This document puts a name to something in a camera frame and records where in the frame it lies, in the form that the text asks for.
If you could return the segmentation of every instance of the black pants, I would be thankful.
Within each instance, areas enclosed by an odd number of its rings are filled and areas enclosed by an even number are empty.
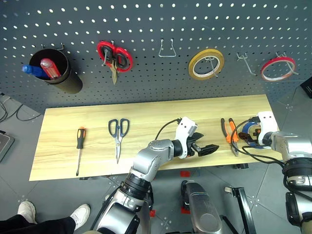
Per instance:
[[[72,234],[75,226],[71,217],[34,224],[17,214],[6,221],[0,221],[0,234]]]

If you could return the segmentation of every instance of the screwdriver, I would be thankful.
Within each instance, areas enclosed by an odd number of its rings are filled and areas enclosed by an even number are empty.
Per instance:
[[[77,132],[78,167],[77,167],[76,176],[79,175],[81,150],[83,149],[83,142],[84,142],[85,137],[86,137],[86,129],[84,127],[80,127]]]

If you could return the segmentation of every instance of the yellow tape roll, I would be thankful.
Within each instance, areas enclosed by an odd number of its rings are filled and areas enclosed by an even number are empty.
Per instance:
[[[197,55],[195,55],[191,59],[191,61],[189,63],[189,74],[194,79],[206,80],[206,79],[210,79],[211,77],[215,76],[213,71],[208,72],[206,74],[199,74],[195,71],[196,64],[205,57],[212,57],[218,61],[218,64],[214,68],[214,73],[216,73],[216,74],[219,73],[221,71],[221,69],[223,68],[224,57],[220,51],[215,50],[215,49],[206,49],[206,50],[200,51]]]

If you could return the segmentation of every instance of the blue marker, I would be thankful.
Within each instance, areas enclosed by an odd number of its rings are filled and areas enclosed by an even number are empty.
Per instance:
[[[40,67],[35,67],[31,65],[24,65],[21,69],[24,73],[32,74],[36,77],[48,78],[48,75],[44,72],[44,70]]]

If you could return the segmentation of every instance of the black cylindrical pen holder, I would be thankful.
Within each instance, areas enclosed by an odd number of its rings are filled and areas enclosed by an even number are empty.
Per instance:
[[[61,51],[55,49],[43,49],[36,52],[30,59],[29,65],[41,67],[41,59],[51,59],[58,68],[60,77],[56,79],[49,79],[37,77],[44,82],[55,85],[59,89],[69,94],[76,94],[82,89],[82,81],[77,74],[71,69],[70,63]]]

